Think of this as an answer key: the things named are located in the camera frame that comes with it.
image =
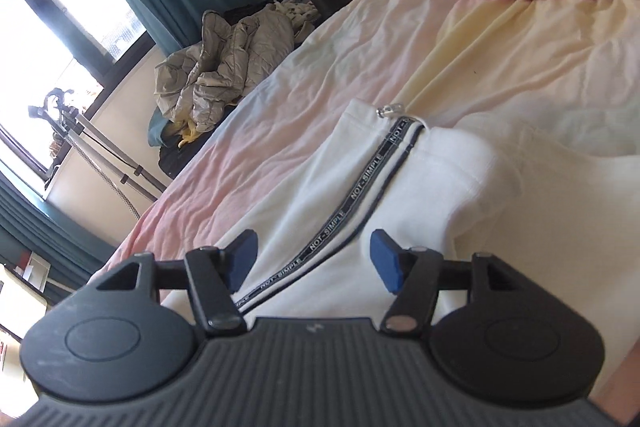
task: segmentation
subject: beige puffer jacket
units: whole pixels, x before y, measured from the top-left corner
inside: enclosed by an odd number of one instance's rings
[[[202,42],[171,54],[156,67],[156,102],[174,122],[192,120],[207,132],[225,105],[251,92],[294,48],[292,21],[267,4],[230,26],[218,13],[202,16]]]

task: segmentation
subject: pile of clothes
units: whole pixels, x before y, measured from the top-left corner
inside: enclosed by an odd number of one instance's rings
[[[233,25],[206,11],[202,40],[156,67],[156,103],[170,120],[159,119],[162,171],[175,178],[240,100],[311,34],[318,18],[313,3],[299,0],[266,4]]]

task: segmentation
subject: ridged black surface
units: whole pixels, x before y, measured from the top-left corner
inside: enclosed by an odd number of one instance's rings
[[[421,347],[368,319],[261,319],[209,342],[177,380],[113,405],[43,397],[29,427],[606,427],[586,400],[545,410],[496,407],[454,389]]]

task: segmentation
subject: white wall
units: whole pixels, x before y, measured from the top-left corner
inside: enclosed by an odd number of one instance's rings
[[[153,48],[127,75],[93,117],[92,123],[136,162],[163,184],[171,182],[158,167],[158,148],[146,142],[146,130],[156,103],[154,68],[164,60]],[[131,169],[122,168],[127,174]],[[142,213],[150,202],[130,187],[118,184]],[[46,200],[87,230],[112,245],[119,245],[136,223],[136,218],[107,183],[71,151],[62,162],[46,194]]]

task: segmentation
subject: window frame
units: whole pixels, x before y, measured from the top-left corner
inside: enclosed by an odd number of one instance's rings
[[[156,45],[154,40],[144,32],[118,60],[113,62],[108,56],[100,52],[92,38],[79,28],[72,18],[53,0],[24,0],[33,12],[51,29],[60,41],[66,46],[76,61],[84,66],[89,74],[102,86],[102,91],[94,103],[85,112],[84,116],[90,119],[109,95],[142,60],[145,55]],[[60,152],[54,158],[52,165],[46,169],[33,155],[23,147],[0,124],[0,140],[15,153],[40,179],[47,184],[62,163],[70,147],[64,144]]]

